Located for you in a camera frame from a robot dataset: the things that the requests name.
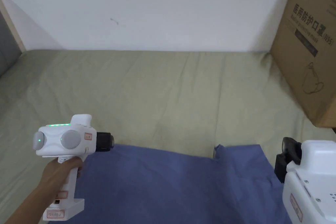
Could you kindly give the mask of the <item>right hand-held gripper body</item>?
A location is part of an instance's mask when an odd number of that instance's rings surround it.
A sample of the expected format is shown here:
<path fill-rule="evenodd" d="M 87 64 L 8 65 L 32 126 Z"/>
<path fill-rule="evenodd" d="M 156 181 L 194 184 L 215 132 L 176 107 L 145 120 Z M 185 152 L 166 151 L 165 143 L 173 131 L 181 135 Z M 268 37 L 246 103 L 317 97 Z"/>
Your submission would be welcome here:
<path fill-rule="evenodd" d="M 336 143 L 284 137 L 274 172 L 293 224 L 336 222 Z"/>

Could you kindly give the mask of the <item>person's left hand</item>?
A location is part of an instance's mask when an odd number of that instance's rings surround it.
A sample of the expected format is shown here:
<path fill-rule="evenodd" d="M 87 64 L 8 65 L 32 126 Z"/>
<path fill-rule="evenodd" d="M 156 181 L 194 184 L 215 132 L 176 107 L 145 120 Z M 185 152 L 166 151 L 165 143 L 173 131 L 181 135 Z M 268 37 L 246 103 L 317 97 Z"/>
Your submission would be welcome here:
<path fill-rule="evenodd" d="M 38 192 L 42 194 L 47 205 L 52 204 L 57 194 L 62 190 L 71 170 L 79 168 L 81 170 L 83 161 L 79 157 L 58 163 L 58 159 L 52 160 L 43 170 L 42 177 L 37 186 Z"/>

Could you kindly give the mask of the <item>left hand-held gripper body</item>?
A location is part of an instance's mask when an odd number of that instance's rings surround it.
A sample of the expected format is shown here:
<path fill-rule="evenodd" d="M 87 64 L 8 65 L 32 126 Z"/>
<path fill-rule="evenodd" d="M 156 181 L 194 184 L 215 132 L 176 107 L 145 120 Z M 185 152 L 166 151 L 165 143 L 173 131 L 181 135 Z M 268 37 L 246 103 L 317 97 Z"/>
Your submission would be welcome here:
<path fill-rule="evenodd" d="M 73 157 L 83 161 L 95 152 L 108 152 L 114 147 L 109 132 L 98 132 L 91 126 L 90 114 L 76 114 L 70 123 L 42 126 L 34 134 L 33 149 L 41 157 L 57 158 L 63 163 Z M 67 221 L 84 210 L 84 199 L 75 199 L 78 169 L 70 171 L 53 203 L 44 211 L 44 221 Z"/>

